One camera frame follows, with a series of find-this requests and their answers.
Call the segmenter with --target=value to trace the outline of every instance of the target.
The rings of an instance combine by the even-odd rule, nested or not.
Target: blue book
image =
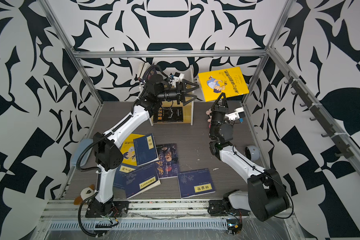
[[[144,137],[134,139],[133,143],[135,146],[135,157],[138,166],[158,160],[154,135],[152,133]]]
[[[123,178],[123,175],[125,175],[131,171],[134,171],[136,169],[139,169],[139,167],[133,166],[133,165],[128,165],[125,163],[120,164],[120,166],[117,167],[117,169],[116,169],[115,180],[113,181],[113,186],[116,188],[124,189],[125,180]]]
[[[181,198],[215,192],[208,168],[179,172],[177,178]]]
[[[160,180],[153,163],[136,169],[124,175],[123,178],[127,199],[160,185]]]
[[[157,145],[156,149],[158,161],[154,163],[158,177],[161,179],[177,177],[177,173],[180,172],[180,166],[176,143]]]

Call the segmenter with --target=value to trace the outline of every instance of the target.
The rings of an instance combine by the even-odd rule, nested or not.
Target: black hook
[[[289,79],[287,82],[284,82],[284,84],[290,84],[290,83],[292,83],[293,78],[292,78],[291,76],[289,76],[289,77],[290,77],[290,79]]]

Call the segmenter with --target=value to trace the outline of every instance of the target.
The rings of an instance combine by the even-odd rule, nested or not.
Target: black cable
[[[163,70],[161,69],[160,65],[154,65],[155,68],[158,68],[158,70],[161,72],[161,74],[164,75],[164,77],[168,78],[168,75],[166,75]]]
[[[86,201],[89,201],[90,199],[95,198],[96,195],[97,195],[97,193],[98,193],[98,192],[95,192],[94,195],[92,195],[92,196],[84,199],[84,200],[81,202],[81,204],[80,204],[80,206],[79,206],[79,213],[77,214],[77,221],[79,222],[79,227],[81,228],[81,230],[82,230],[85,234],[87,234],[87,235],[90,236],[90,237],[102,237],[102,236],[106,235],[107,232],[108,232],[108,231],[105,231],[105,232],[103,232],[103,233],[101,233],[101,234],[96,234],[96,233],[88,232],[88,231],[84,228],[84,226],[82,225],[82,222],[81,222],[81,209],[82,209],[84,203],[85,203]],[[112,227],[117,226],[117,225],[119,224],[119,221],[118,221],[116,218],[115,218],[115,221],[116,221],[115,224],[111,224],[110,226],[106,226],[106,227],[107,227],[107,228],[112,228]]]
[[[85,154],[93,147],[95,146],[96,144],[98,144],[99,142],[103,141],[104,139],[106,139],[107,137],[111,136],[112,133],[108,133],[107,135],[105,136],[102,136],[101,138],[99,138],[96,142],[93,142],[91,143],[88,147],[86,147],[84,149],[84,151],[82,151],[82,153],[80,154],[79,158],[77,159],[77,162],[76,162],[76,169],[80,172],[86,172],[86,171],[90,171],[90,170],[97,170],[99,171],[99,173],[101,172],[101,169],[100,167],[88,167],[88,168],[81,168],[80,164],[81,164],[81,161],[83,159],[83,157],[85,156]]]
[[[145,83],[147,83],[147,77],[149,72],[155,68],[155,65],[151,65],[147,70],[145,70],[144,75],[143,75],[143,81],[145,81]]]
[[[210,215],[219,213],[219,214],[229,214],[229,215],[231,215],[231,216],[234,216],[234,217],[236,218],[236,220],[237,220],[238,229],[239,229],[239,231],[241,231],[241,228],[243,227],[243,224],[240,222],[240,220],[239,220],[235,215],[227,212],[226,210],[211,212],[211,211],[210,211],[211,205],[207,208],[207,212],[208,212]],[[235,229],[235,227],[228,227],[228,230],[233,230],[233,229]]]
[[[161,108],[164,109],[164,110],[169,110],[169,109],[171,109],[172,106],[173,106],[173,100],[172,100],[172,104],[171,104],[171,106],[169,108],[164,108],[163,106],[161,106]]]
[[[92,195],[92,196],[84,199],[84,200],[81,202],[81,204],[80,204],[80,206],[79,206],[79,213],[77,214],[77,221],[79,222],[79,227],[81,228],[81,230],[82,230],[85,234],[87,234],[87,235],[90,236],[90,237],[100,237],[101,235],[88,232],[88,231],[84,228],[84,226],[83,226],[83,224],[82,224],[82,222],[81,222],[81,209],[82,209],[84,203],[85,203],[86,201],[89,201],[89,200],[95,198],[96,195],[97,195],[97,193],[98,193],[98,192],[95,192],[94,195]]]
[[[88,167],[88,168],[81,168],[80,164],[81,161],[84,157],[84,155],[96,144],[98,144],[99,142],[103,141],[104,139],[106,139],[107,137],[111,136],[113,132],[117,131],[117,129],[119,129],[124,123],[126,123],[130,118],[132,117],[132,115],[128,115],[127,118],[124,119],[124,121],[122,121],[119,125],[117,125],[114,129],[112,129],[111,132],[109,132],[108,134],[102,136],[101,138],[99,138],[96,142],[91,143],[88,147],[86,147],[84,149],[84,151],[80,154],[79,158],[77,159],[76,162],[76,169],[80,172],[86,172],[86,171],[90,171],[90,170],[97,170],[99,172],[99,174],[101,173],[101,169],[100,167]]]
[[[233,154],[234,154],[234,155],[237,155],[239,158],[241,158],[244,162],[246,162],[246,164],[248,164],[250,167],[252,167],[252,169],[258,171],[258,172],[261,173],[261,174],[264,174],[266,177],[272,179],[275,183],[277,183],[278,185],[280,185],[280,186],[284,189],[285,193],[286,193],[286,194],[288,195],[288,197],[291,199],[292,211],[291,211],[291,213],[289,214],[288,217],[277,217],[277,216],[274,216],[274,217],[275,217],[275,218],[281,218],[281,219],[290,218],[290,217],[292,216],[293,210],[294,210],[293,200],[292,200],[292,197],[289,195],[288,191],[283,187],[283,185],[281,185],[278,181],[274,180],[272,177],[266,175],[264,172],[259,171],[255,166],[250,165],[247,161],[245,161],[242,157],[240,157],[240,156],[237,154],[237,152],[235,152],[234,146],[232,146],[232,151],[233,151]]]
[[[133,102],[132,107],[131,107],[131,113],[132,113],[132,115],[133,115],[133,109],[134,109],[137,101],[139,101],[139,99],[144,95],[146,89],[147,89],[147,85],[144,86],[144,88],[143,88],[143,90],[141,91],[140,95],[139,95],[139,96],[137,97],[137,99]]]

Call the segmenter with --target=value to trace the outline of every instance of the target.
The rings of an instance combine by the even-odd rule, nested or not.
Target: robotic arm
[[[159,70],[166,79],[154,70]],[[171,76],[165,75],[158,65],[150,66],[140,80],[144,89],[140,97],[134,102],[131,112],[120,122],[103,134],[98,132],[94,135],[94,142],[89,145],[79,156],[76,168],[79,171],[97,170],[97,185],[95,194],[84,199],[79,207],[78,221],[84,233],[92,237],[100,236],[99,233],[90,233],[84,229],[81,223],[81,209],[88,202],[88,209],[95,212],[97,216],[107,217],[110,221],[109,228],[117,225],[110,219],[113,205],[113,181],[116,168],[122,163],[123,155],[120,147],[125,139],[144,121],[148,120],[161,107],[162,101],[177,101],[186,105],[197,98],[189,92],[199,88],[198,84],[182,79],[182,74]],[[228,105],[225,94],[222,93],[215,101],[212,108],[212,119],[210,128],[211,153],[219,160],[231,166],[248,183],[248,195],[235,192],[230,195],[230,204],[236,209],[252,210],[254,215],[261,221],[280,213],[289,207],[286,191],[282,185],[279,174],[272,169],[264,168],[254,164],[248,158],[237,152],[236,148],[229,142],[233,139],[233,128],[225,120],[239,119],[242,117],[243,108],[237,108],[234,113],[228,114]],[[81,168],[80,163],[83,156],[94,148],[96,167]]]
[[[166,79],[163,79],[155,70],[159,70]],[[199,85],[182,79],[183,76],[183,74],[176,73],[168,77],[162,72],[160,66],[150,66],[140,80],[144,85],[144,89],[140,97],[132,105],[131,112],[103,134],[97,132],[93,137],[94,142],[78,158],[76,163],[77,170],[88,171],[97,169],[98,177],[95,194],[83,201],[83,203],[88,201],[88,208],[92,209],[97,215],[109,218],[109,215],[112,213],[113,181],[116,168],[122,163],[124,158],[119,149],[125,139],[140,124],[157,112],[162,105],[162,101],[177,101],[177,104],[182,102],[185,106],[197,98],[197,96],[189,94],[189,92],[198,89]],[[92,147],[94,148],[97,166],[83,169],[80,167],[81,159]],[[82,205],[79,208],[80,228],[89,236],[99,236],[98,234],[87,232],[82,227],[80,219],[81,207]],[[113,224],[111,220],[110,223],[109,227],[117,225],[117,223]]]
[[[287,192],[280,184],[278,172],[251,162],[230,142],[233,139],[233,126],[225,118],[239,119],[244,109],[237,108],[229,114],[225,93],[221,93],[211,110],[211,153],[232,167],[248,184],[248,194],[238,191],[228,196],[230,207],[250,210],[262,222],[289,208]]]

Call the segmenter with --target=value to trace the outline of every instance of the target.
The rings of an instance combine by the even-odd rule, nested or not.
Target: black book
[[[183,108],[182,107],[170,107],[159,108],[154,113],[153,122],[183,122]]]

